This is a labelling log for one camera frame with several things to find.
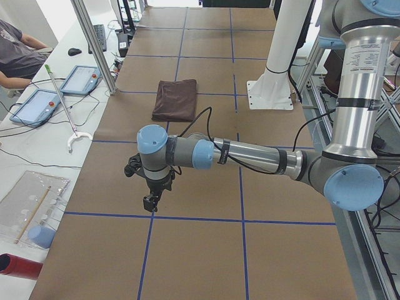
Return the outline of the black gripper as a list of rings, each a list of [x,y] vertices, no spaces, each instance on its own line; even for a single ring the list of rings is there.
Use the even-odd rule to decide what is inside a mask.
[[[164,190],[171,191],[172,184],[175,180],[175,171],[169,170],[167,175],[162,179],[146,178],[146,183],[149,188],[149,194],[143,197],[144,209],[148,212],[157,211],[157,200],[161,199]]]

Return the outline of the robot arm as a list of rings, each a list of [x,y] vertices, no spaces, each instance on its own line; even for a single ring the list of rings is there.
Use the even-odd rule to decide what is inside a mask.
[[[246,79],[261,72],[261,54],[273,43],[272,10],[153,7],[144,13],[142,25],[141,33],[155,41],[181,37],[176,83],[192,83],[196,107],[191,129],[178,122],[166,130],[160,122],[146,129],[153,143],[164,135],[159,154],[167,154],[176,141],[174,162],[186,167],[155,214],[213,215],[239,195],[250,217],[276,215],[290,205],[327,208],[323,196],[289,177],[295,163],[290,144],[305,120],[301,105],[254,109],[254,99],[246,94]]]

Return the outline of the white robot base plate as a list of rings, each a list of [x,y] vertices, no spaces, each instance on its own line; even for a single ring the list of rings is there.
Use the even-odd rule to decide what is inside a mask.
[[[247,82],[247,97],[252,110],[293,110],[288,72],[311,0],[284,0],[276,21],[264,73]]]

